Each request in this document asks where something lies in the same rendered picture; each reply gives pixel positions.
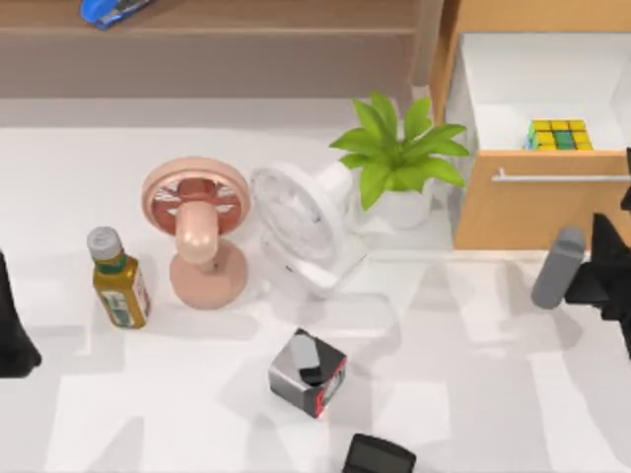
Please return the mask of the blue stapler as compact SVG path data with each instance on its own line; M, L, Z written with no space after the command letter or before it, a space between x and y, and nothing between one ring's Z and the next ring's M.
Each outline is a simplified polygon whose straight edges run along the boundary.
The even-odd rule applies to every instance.
M82 0L82 19L104 31L112 25L136 14L154 0Z

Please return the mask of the black calculator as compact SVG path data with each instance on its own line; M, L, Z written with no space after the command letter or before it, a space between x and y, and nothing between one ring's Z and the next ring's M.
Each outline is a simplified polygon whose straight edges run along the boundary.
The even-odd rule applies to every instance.
M386 439L355 434L341 473L413 473L416 455Z

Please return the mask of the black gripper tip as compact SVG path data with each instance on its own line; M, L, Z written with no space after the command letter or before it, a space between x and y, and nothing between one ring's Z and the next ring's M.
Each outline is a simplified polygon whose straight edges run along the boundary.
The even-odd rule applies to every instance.
M0 250L0 378L27 377L41 361L16 310L5 256Z

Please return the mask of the pale wooden drawer front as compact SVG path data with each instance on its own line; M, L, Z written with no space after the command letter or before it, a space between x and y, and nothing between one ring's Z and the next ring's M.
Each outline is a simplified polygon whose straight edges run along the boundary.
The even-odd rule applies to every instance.
M493 182L508 174L631 175L618 151L480 151L474 159L454 236L459 250L546 249L575 226L591 239L594 213L603 213L631 246L631 213L620 208L631 183Z

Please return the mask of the wooden open shelf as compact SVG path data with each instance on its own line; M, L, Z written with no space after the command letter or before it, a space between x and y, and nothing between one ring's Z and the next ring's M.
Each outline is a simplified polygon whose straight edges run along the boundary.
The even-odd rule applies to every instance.
M0 98L345 98L425 85L444 0L0 0Z

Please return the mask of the pink desk fan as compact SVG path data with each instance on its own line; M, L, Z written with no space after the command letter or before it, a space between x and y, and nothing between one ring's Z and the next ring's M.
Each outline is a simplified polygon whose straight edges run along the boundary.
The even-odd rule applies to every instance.
M170 280L184 304L216 309L240 295L246 258L225 239L250 209L248 184L236 168L204 157L170 160L145 178L141 207L154 228L175 239Z

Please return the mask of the colourful puzzle cube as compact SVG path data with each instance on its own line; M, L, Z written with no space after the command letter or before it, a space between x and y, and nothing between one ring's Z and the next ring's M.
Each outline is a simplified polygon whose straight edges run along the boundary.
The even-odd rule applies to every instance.
M592 140L582 119L533 119L523 145L529 151L590 151Z

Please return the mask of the white desk fan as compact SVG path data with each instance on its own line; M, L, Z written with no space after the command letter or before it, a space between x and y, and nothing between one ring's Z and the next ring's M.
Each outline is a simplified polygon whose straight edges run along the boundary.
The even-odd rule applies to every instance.
M352 172L334 162L316 173L291 163L255 169L250 192L264 231L261 249L283 276L327 298L366 258L346 223Z

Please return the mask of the green plant in white pot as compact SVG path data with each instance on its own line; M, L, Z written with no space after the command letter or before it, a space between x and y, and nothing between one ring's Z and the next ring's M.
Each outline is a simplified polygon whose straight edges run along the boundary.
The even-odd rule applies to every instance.
M394 229L413 229L430 214L436 182L465 186L450 159L469 155L456 140L466 127L436 124L430 116L430 98L414 101L402 116L381 93L352 103L359 125L330 147L344 152L341 164L359 172L362 212L374 214Z

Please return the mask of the yellow bottle with grey cap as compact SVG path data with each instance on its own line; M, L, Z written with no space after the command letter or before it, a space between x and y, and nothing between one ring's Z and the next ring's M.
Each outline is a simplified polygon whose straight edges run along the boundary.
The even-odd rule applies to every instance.
M126 329L144 327L151 301L139 261L127 254L111 227L92 229L87 246L95 264L93 286L111 323Z

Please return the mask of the pale grey rounded box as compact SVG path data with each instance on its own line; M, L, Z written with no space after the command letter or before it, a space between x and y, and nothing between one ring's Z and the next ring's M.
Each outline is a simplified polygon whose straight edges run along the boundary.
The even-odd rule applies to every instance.
M565 296L586 255L584 232L574 226L562 228L551 244L531 290L532 302L554 309Z

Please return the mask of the silver and black tissue box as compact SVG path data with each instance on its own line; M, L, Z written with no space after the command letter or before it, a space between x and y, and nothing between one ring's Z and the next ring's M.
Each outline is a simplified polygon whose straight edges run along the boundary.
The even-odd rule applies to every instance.
M345 379L347 356L298 328L268 369L270 390L317 419Z

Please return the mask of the wooden cabinet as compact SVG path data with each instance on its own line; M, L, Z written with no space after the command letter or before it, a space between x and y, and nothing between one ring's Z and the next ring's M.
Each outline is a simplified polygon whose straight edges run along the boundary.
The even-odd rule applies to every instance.
M631 0L444 0L429 79L437 122L464 33L631 33Z

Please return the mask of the drawer with white inside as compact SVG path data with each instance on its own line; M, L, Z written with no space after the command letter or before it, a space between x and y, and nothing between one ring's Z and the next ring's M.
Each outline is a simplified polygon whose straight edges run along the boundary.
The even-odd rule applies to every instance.
M585 121L596 150L631 146L631 33L462 34L446 108L478 150L517 150L534 119Z

